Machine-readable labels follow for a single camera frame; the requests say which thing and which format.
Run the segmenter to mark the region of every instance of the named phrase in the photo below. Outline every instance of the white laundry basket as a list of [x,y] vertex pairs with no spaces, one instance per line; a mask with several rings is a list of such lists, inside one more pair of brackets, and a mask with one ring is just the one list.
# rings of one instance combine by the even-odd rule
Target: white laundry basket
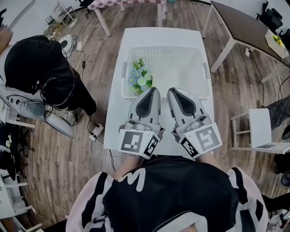
[[152,70],[152,86],[158,88],[161,107],[168,107],[167,91],[172,87],[184,89],[200,100],[208,99],[211,82],[207,63],[197,48],[137,47],[131,48],[123,63],[121,95],[134,101],[137,95],[130,91],[128,77],[132,62],[143,59]]

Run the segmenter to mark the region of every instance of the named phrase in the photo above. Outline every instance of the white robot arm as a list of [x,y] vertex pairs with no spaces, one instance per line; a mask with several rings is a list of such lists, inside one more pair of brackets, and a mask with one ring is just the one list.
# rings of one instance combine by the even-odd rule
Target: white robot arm
[[[222,145],[216,123],[212,123],[198,98],[189,92],[171,88],[167,98],[176,124],[172,134],[195,159]],[[161,113],[160,93],[153,87],[131,104],[128,119],[119,128],[118,150],[150,159],[164,128],[158,122]]]

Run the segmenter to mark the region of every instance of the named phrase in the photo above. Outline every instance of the dark table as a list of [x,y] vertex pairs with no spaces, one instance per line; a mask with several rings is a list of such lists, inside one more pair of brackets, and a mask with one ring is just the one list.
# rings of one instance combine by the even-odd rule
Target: dark table
[[202,37],[206,37],[206,33],[208,31],[208,23],[214,11],[221,19],[222,23],[226,28],[226,31],[230,36],[228,43],[226,44],[222,53],[217,58],[213,67],[211,68],[212,73],[216,72],[218,67],[222,64],[222,62],[236,43],[243,44],[247,47],[258,50],[259,52],[262,52],[285,65],[275,70],[267,77],[263,78],[261,81],[262,83],[275,76],[282,69],[290,67],[288,60],[289,57],[281,59],[281,57],[268,46],[265,35],[269,28],[266,25],[256,20],[255,18],[227,5],[214,1],[211,1],[211,3],[212,6],[208,14],[208,19],[205,24]]

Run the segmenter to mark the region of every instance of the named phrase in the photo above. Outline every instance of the checkered tablecloth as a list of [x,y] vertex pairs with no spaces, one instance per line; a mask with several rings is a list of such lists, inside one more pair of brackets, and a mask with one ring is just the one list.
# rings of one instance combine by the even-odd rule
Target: checkered tablecloth
[[95,0],[92,4],[88,6],[88,9],[95,10],[99,8],[104,8],[113,5],[125,5],[131,3],[157,3],[166,5],[167,0]]

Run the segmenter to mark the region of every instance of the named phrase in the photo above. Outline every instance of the power strip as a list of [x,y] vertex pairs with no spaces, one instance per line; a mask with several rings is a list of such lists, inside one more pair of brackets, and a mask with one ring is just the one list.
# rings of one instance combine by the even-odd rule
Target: power strip
[[96,141],[97,137],[99,137],[100,133],[103,131],[104,127],[101,124],[97,124],[95,129],[92,131],[92,135],[89,136],[89,138],[92,141]]

